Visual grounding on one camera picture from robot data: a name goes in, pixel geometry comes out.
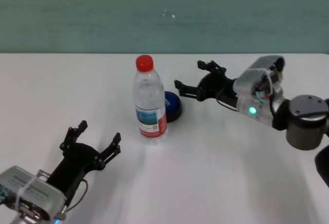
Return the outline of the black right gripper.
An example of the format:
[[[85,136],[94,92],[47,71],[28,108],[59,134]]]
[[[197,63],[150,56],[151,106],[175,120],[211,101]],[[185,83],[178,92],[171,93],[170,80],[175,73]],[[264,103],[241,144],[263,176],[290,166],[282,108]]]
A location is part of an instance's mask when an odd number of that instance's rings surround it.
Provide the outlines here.
[[[209,72],[201,82],[199,88],[183,84],[179,80],[174,81],[175,88],[181,97],[197,99],[204,101],[214,98],[225,103],[231,108],[236,108],[237,94],[233,90],[235,79],[229,79],[225,76],[226,68],[219,66],[216,62],[197,61],[197,66],[201,70]]]

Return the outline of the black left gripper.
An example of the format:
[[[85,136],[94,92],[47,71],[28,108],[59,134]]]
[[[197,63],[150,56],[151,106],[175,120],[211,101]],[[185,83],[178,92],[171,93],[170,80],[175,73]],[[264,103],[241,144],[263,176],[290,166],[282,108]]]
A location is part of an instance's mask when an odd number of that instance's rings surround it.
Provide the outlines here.
[[[47,179],[47,183],[60,190],[66,197],[65,205],[69,206],[80,182],[91,171],[101,171],[121,153],[121,134],[116,133],[109,146],[101,153],[91,146],[76,143],[78,137],[87,129],[87,121],[82,120],[78,127],[69,127],[60,144],[63,160]]]

